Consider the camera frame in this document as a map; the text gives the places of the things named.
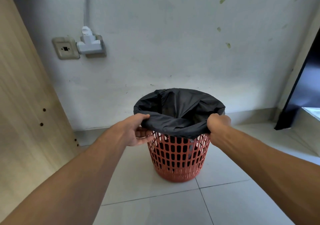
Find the wood grain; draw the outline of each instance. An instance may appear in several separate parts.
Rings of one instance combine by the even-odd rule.
[[[13,0],[0,12],[2,221],[81,150]]]

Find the perforated basket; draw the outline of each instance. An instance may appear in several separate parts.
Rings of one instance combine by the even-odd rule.
[[[148,148],[154,168],[162,178],[185,182],[198,175],[210,144],[206,134],[188,139],[154,132],[154,137]]]

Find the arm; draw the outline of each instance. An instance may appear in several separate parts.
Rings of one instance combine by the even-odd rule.
[[[136,114],[109,128],[37,187],[1,225],[92,224],[125,147],[153,139],[146,137],[152,132],[138,127],[146,118],[149,115]]]
[[[320,166],[271,148],[230,127],[228,116],[207,121],[211,143],[242,168],[295,224],[320,224]]]

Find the gray cable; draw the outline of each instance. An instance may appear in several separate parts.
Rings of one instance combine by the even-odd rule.
[[[89,14],[89,9],[90,9],[90,0],[85,0],[84,8],[83,8],[83,26],[89,26],[90,23],[90,14]]]

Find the black trash bag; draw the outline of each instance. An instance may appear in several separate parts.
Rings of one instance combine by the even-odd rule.
[[[150,114],[142,127],[175,137],[194,139],[210,133],[207,119],[212,113],[222,115],[225,106],[213,96],[198,90],[156,90],[142,97],[134,114]]]

